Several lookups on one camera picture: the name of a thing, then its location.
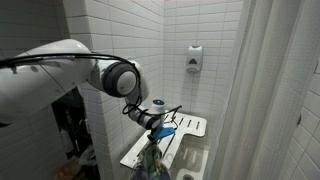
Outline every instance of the white soap dispenser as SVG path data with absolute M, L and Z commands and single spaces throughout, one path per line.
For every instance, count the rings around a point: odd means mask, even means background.
M 187 52 L 186 69 L 188 73 L 194 74 L 201 70 L 203 57 L 202 46 L 190 46 Z

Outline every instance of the cable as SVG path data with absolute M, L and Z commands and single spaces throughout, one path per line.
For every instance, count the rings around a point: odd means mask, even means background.
M 138 90 L 139 90 L 139 95 L 137 97 L 137 100 L 135 104 L 130 104 L 126 102 L 126 106 L 123 108 L 122 113 L 123 114 L 130 114 L 133 110 L 138 110 L 140 113 L 147 115 L 147 116 L 162 116 L 165 114 L 168 114 L 170 112 L 173 112 L 173 115 L 178 111 L 178 109 L 182 108 L 182 106 L 178 106 L 176 108 L 173 108 L 165 113 L 160 113 L 160 114 L 150 114 L 147 113 L 146 110 L 141 110 L 139 106 L 142 103 L 142 92 L 141 92 L 141 75 L 137 67 L 135 66 L 134 63 L 131 63 L 130 61 L 114 56 L 114 55 L 109 55 L 109 54 L 99 54 L 99 53 L 48 53 L 48 54 L 37 54 L 37 55 L 29 55 L 29 56 L 17 56 L 13 58 L 6 58 L 4 60 L 0 60 L 0 68 L 3 67 L 15 67 L 15 64 L 18 63 L 30 63 L 30 62 L 38 62 L 38 61 L 45 61 L 45 60 L 52 60 L 52 59 L 66 59 L 66 60 L 74 60 L 74 59 L 99 59 L 99 60 L 118 60 L 120 62 L 129 64 L 137 73 L 137 79 L 138 79 Z
M 171 118 L 171 121 L 169 122 L 165 122 L 164 124 L 168 124 L 168 123 L 174 123 L 176 125 L 176 127 L 174 128 L 174 130 L 177 130 L 179 128 L 179 125 L 176 123 L 175 121 L 176 116 L 174 116 L 173 118 Z

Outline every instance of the shower curtain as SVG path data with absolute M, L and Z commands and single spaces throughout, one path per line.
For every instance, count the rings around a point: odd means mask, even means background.
M 204 179 L 278 179 L 320 55 L 319 7 L 244 1 Z

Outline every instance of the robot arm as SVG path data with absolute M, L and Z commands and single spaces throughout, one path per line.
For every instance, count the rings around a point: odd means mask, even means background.
M 0 61 L 0 123 L 28 117 L 86 81 L 110 96 L 125 98 L 123 113 L 145 129 L 163 123 L 162 101 L 154 101 L 150 109 L 141 106 L 148 88 L 137 62 L 92 54 L 71 39 Z

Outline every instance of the patterned cloth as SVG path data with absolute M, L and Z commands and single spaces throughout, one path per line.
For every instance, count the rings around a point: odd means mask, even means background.
M 157 143 L 149 141 L 141 150 L 130 180 L 170 180 L 170 173 L 161 163 L 162 152 Z

